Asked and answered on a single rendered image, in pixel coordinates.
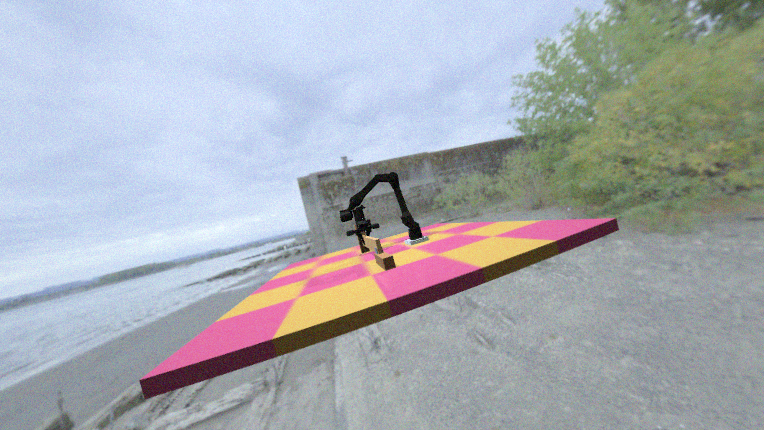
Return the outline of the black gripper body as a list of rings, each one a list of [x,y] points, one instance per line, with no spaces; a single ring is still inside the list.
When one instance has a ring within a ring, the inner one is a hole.
[[[361,220],[363,220],[363,218],[365,218],[365,217],[361,217],[361,218],[357,218],[357,219],[359,219],[359,220],[361,221]],[[357,226],[357,222],[358,222],[358,220],[357,220],[357,219],[355,219],[355,222],[356,222],[356,226]],[[353,235],[353,234],[356,234],[356,235],[357,235],[357,234],[361,234],[360,232],[362,232],[362,231],[365,231],[365,230],[366,230],[366,232],[368,232],[368,231],[371,231],[371,229],[376,229],[376,228],[380,228],[378,223],[376,223],[376,224],[372,224],[372,225],[371,225],[371,226],[369,226],[367,229],[362,229],[362,230],[359,230],[359,228],[357,228],[357,230],[354,230],[354,231],[353,231],[353,230],[347,231],[347,232],[346,232],[346,234],[347,234],[347,236],[351,236],[351,235]]]

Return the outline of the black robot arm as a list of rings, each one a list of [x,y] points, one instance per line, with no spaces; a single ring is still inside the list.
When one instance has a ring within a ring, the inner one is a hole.
[[[399,203],[402,216],[400,218],[402,219],[402,223],[404,223],[405,226],[409,227],[408,234],[410,240],[416,240],[423,238],[421,228],[419,227],[419,223],[415,222],[413,217],[411,216],[410,212],[407,209],[405,200],[403,198],[400,186],[399,186],[399,179],[398,175],[395,172],[391,172],[389,174],[376,174],[374,178],[357,194],[352,196],[350,198],[350,204],[348,209],[341,210],[340,211],[340,219],[342,222],[350,221],[353,218],[361,218],[364,217],[363,209],[366,208],[363,205],[360,207],[357,207],[361,204],[364,197],[379,183],[379,182],[389,182],[391,187],[393,188],[397,201]],[[355,210],[353,210],[356,207]],[[351,211],[352,210],[352,211]],[[352,213],[353,212],[353,213]],[[357,228],[359,230],[367,229],[368,226],[371,225],[370,219],[366,220],[363,218],[363,220],[357,219]]]

